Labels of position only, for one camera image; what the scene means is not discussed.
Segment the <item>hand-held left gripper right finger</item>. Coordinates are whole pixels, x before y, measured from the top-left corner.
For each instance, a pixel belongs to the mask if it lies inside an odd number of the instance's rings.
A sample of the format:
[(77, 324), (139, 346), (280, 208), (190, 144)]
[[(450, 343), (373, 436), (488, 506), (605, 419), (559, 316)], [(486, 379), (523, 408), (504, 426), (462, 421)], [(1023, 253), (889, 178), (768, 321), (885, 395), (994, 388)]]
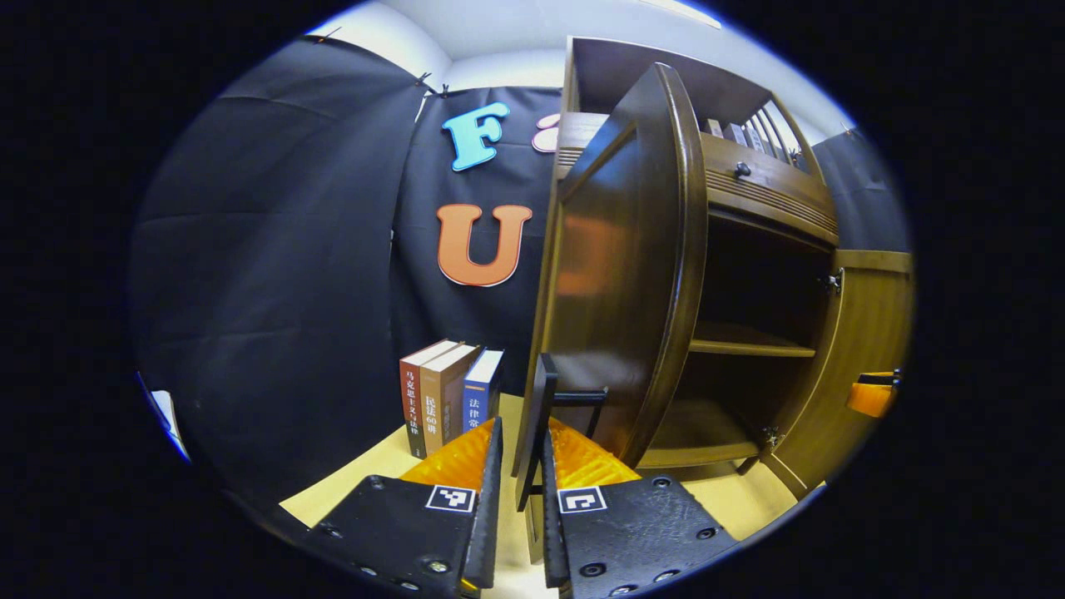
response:
[(556, 418), (542, 472), (545, 583), (562, 598), (644, 597), (739, 548), (677, 480), (640, 477)]

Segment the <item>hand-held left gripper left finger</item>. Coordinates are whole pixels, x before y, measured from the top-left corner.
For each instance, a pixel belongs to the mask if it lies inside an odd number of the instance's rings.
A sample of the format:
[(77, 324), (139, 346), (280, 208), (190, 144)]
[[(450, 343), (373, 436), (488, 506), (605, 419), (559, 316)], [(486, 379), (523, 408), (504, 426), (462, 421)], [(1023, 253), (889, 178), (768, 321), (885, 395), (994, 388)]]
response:
[(433, 484), (368, 475), (304, 535), (304, 550), (383, 590), (384, 598), (478, 598), (493, 587), (503, 419), (441, 448), (471, 446), (479, 479)]

